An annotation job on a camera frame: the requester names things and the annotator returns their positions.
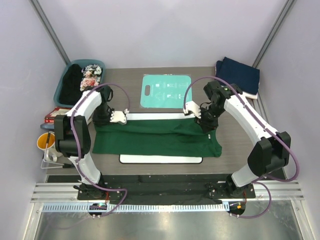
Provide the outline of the green t-shirt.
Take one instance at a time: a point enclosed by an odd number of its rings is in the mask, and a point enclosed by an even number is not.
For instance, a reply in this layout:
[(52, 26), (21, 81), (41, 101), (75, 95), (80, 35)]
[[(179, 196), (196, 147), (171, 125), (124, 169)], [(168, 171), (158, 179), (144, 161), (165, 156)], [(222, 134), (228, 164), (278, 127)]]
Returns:
[(204, 133), (192, 119), (129, 120), (95, 126), (95, 154), (218, 158), (215, 130)]

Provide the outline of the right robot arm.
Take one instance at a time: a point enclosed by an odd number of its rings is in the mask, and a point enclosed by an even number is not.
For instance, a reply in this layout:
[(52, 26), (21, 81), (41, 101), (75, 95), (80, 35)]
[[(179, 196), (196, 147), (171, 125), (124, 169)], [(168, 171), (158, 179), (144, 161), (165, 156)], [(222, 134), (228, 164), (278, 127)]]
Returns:
[(217, 80), (208, 82), (203, 88), (209, 99), (207, 107), (193, 104), (192, 112), (204, 133), (218, 128), (218, 118), (229, 113), (247, 133), (253, 148), (247, 163), (227, 176), (226, 192), (233, 198), (242, 196), (253, 181), (289, 163), (290, 135), (279, 132), (255, 111), (235, 85), (222, 86)]

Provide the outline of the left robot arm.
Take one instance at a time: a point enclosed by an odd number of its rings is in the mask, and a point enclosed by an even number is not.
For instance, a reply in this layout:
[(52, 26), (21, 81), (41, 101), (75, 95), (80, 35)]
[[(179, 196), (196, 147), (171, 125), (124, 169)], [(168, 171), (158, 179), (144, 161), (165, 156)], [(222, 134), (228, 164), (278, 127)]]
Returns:
[(101, 126), (112, 122), (115, 110), (108, 106), (113, 98), (110, 83), (87, 87), (82, 96), (65, 115), (54, 118), (55, 149), (70, 160), (80, 175), (78, 190), (81, 198), (102, 198), (107, 187), (101, 171), (91, 156), (91, 136), (89, 119)]

